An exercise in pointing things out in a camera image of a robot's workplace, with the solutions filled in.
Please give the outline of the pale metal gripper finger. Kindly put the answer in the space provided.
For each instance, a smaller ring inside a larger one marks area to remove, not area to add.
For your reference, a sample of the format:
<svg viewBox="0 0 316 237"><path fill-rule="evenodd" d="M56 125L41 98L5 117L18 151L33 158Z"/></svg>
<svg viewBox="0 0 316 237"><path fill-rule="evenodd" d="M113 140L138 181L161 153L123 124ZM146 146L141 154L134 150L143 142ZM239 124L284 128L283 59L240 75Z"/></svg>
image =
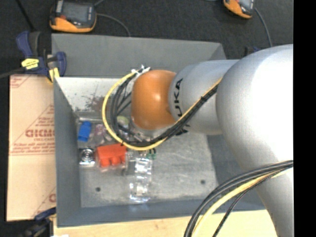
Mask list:
<svg viewBox="0 0 316 237"><path fill-rule="evenodd" d="M136 158L134 170L136 174L151 176L152 160L148 158Z"/></svg>
<svg viewBox="0 0 316 237"><path fill-rule="evenodd" d="M148 202L151 199L151 183L147 179L134 179L129 184L129 198L138 203Z"/></svg>

